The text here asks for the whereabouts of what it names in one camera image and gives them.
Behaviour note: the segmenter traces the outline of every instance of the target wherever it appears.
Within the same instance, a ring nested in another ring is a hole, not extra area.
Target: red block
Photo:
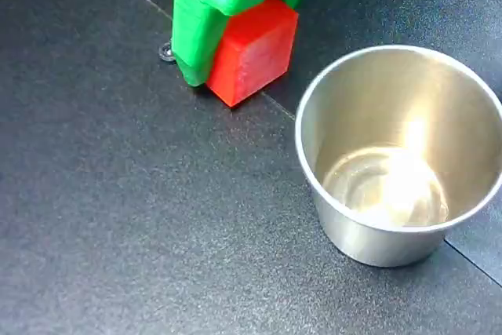
[[[298,14],[266,0],[233,16],[216,51],[207,86],[233,107],[288,71]]]

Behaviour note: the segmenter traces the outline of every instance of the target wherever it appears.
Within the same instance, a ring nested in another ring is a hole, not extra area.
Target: dark gray table surface
[[[501,332],[497,203],[423,263],[362,266],[322,233],[291,114],[188,88],[150,2],[0,15],[1,334]],[[269,89],[286,109],[312,62]]]

